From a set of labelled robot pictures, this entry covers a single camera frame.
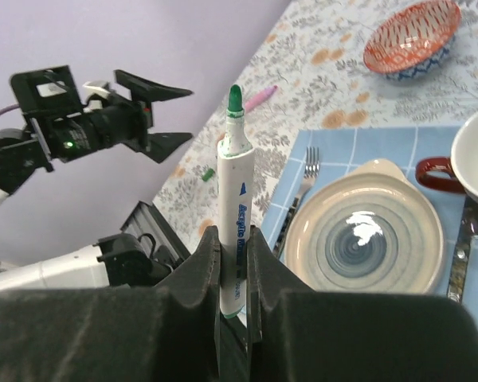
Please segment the green pen cap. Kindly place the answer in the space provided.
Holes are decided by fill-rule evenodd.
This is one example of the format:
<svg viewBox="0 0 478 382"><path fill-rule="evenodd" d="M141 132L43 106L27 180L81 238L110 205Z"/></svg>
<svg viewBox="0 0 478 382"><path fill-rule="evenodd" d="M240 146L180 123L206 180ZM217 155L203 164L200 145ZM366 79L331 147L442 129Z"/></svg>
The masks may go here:
<svg viewBox="0 0 478 382"><path fill-rule="evenodd" d="M201 179L204 181L204 182L207 182L208 180L210 180L213 175L215 174L215 171L212 169L212 168L209 168L202 176L201 176Z"/></svg>

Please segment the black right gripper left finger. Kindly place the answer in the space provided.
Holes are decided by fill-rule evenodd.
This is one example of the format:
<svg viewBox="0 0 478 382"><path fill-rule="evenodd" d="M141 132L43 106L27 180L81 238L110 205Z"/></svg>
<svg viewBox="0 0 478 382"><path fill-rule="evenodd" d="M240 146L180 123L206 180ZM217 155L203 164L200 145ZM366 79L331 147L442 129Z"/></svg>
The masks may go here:
<svg viewBox="0 0 478 382"><path fill-rule="evenodd" d="M0 293L0 381L216 381L220 245L153 287Z"/></svg>

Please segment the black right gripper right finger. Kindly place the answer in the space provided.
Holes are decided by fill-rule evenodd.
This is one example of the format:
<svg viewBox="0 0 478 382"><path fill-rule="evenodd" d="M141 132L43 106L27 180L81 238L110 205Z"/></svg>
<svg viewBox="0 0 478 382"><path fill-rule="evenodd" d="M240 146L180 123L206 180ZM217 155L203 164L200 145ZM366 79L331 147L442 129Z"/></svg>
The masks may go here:
<svg viewBox="0 0 478 382"><path fill-rule="evenodd" d="M314 291L258 228L247 285L251 381L478 381L478 330L447 298Z"/></svg>

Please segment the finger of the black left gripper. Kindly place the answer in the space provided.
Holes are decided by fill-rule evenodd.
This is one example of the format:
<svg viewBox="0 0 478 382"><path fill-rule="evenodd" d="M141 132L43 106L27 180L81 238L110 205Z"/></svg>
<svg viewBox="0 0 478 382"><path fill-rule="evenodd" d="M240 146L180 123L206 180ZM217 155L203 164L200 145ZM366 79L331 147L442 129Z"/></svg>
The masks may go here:
<svg viewBox="0 0 478 382"><path fill-rule="evenodd" d="M155 162L164 162L180 146L193 138L191 133L170 132L155 133L148 136L148 151L146 156Z"/></svg>
<svg viewBox="0 0 478 382"><path fill-rule="evenodd" d="M174 88L152 82L120 69L114 71L114 76L117 84L130 91L131 99L134 101L164 102L194 94L189 89Z"/></svg>

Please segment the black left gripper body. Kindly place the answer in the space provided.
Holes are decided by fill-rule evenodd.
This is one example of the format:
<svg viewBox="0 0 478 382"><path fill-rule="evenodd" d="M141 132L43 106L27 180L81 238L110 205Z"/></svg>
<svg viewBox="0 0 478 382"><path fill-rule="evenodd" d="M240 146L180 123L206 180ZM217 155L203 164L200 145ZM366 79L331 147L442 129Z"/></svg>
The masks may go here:
<svg viewBox="0 0 478 382"><path fill-rule="evenodd" d="M152 102L126 99L112 90L113 105L85 113L67 65L13 74L10 86L26 130L49 160L70 162L118 144L148 151Z"/></svg>

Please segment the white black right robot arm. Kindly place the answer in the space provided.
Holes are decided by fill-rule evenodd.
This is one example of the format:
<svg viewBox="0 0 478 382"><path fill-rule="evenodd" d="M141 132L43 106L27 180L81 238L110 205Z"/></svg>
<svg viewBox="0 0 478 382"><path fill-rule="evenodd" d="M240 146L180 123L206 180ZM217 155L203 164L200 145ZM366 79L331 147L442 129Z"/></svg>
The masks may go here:
<svg viewBox="0 0 478 382"><path fill-rule="evenodd" d="M247 320L219 308L207 228L175 269L130 234L0 273L0 381L478 381L459 304L316 292L253 229Z"/></svg>

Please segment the white green-tipped marker pen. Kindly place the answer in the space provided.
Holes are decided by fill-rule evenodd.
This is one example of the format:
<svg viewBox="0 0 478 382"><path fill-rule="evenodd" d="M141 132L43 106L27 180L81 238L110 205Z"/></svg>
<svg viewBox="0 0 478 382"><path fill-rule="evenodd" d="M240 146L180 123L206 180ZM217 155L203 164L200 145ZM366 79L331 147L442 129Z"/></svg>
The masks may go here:
<svg viewBox="0 0 478 382"><path fill-rule="evenodd" d="M217 229L221 245L220 310L233 318L246 304L247 243L255 149L245 134L241 87L229 90L225 134L217 144Z"/></svg>

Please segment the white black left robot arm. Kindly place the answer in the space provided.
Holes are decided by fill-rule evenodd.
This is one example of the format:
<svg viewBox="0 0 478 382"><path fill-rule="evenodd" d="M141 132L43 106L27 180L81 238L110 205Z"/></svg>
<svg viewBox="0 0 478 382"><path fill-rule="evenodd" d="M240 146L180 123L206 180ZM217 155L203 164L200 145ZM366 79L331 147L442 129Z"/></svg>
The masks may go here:
<svg viewBox="0 0 478 382"><path fill-rule="evenodd" d="M116 69L116 83L129 90L125 98L107 81L85 84L81 100L69 66L20 72L10 86L25 120L22 129L0 130L0 204L17 192L39 168L53 171L52 161L71 162L123 144L154 162L164 162L189 132L150 133L155 102L192 95Z"/></svg>

